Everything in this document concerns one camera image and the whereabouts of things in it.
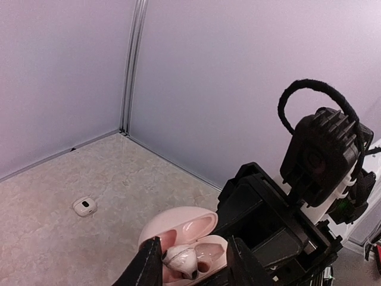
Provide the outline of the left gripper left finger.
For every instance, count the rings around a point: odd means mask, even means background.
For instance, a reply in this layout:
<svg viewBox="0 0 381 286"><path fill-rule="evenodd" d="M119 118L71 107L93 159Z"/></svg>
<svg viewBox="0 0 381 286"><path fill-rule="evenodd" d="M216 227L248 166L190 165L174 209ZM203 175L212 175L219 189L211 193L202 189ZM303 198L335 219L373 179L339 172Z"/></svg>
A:
<svg viewBox="0 0 381 286"><path fill-rule="evenodd" d="M159 237L142 243L137 255L114 286L155 286L163 284L162 249Z"/></svg>

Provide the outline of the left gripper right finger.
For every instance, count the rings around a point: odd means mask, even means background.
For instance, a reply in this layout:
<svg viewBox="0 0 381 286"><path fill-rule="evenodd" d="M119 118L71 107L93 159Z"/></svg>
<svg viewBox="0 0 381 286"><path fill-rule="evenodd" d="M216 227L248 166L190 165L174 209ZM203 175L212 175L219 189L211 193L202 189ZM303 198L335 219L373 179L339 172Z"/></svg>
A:
<svg viewBox="0 0 381 286"><path fill-rule="evenodd" d="M205 285L273 285L273 279L240 239L227 239L227 266L205 280Z"/></svg>

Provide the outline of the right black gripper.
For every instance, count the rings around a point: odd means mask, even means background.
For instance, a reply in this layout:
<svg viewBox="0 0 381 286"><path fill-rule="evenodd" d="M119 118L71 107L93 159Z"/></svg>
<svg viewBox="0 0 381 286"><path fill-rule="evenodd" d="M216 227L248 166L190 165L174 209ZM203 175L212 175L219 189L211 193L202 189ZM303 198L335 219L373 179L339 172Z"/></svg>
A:
<svg viewBox="0 0 381 286"><path fill-rule="evenodd" d="M214 235L240 238L276 285L304 285L338 258L342 238L313 224L256 163L244 164L218 196Z"/></svg>

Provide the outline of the pink round case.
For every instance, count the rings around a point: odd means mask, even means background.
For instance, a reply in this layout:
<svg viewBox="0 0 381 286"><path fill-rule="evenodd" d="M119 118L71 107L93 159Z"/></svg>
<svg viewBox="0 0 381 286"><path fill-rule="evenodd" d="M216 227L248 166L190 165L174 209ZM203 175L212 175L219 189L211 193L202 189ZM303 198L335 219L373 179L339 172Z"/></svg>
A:
<svg viewBox="0 0 381 286"><path fill-rule="evenodd" d="M163 285L195 285L227 266L227 241L212 234L217 222L218 215L211 210L184 206L163 211L145 225L140 233L139 247L144 241L159 237L162 256L168 248L182 244L191 245L197 254L195 280L184 279L181 273L163 264Z"/></svg>

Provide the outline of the white earbud charging case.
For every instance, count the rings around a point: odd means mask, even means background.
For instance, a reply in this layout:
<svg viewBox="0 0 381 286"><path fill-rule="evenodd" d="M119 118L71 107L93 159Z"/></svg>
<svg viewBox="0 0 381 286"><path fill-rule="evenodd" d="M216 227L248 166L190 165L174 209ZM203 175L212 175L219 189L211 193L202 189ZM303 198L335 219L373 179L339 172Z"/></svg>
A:
<svg viewBox="0 0 381 286"><path fill-rule="evenodd" d="M92 215L97 208L97 203L90 197L82 197L73 203L73 210L80 217Z"/></svg>

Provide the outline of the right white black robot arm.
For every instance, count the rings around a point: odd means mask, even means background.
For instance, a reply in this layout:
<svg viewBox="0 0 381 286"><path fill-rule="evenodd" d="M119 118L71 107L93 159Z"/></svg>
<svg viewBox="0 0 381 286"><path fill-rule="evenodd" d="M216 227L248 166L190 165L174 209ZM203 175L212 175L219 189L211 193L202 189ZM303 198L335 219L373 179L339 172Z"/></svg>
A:
<svg viewBox="0 0 381 286"><path fill-rule="evenodd" d="M241 166L217 207L215 232L228 242L228 285L323 283L342 248L329 222L355 222L376 180L355 171L361 149L368 143L351 130L296 130L280 168L289 192L257 163Z"/></svg>

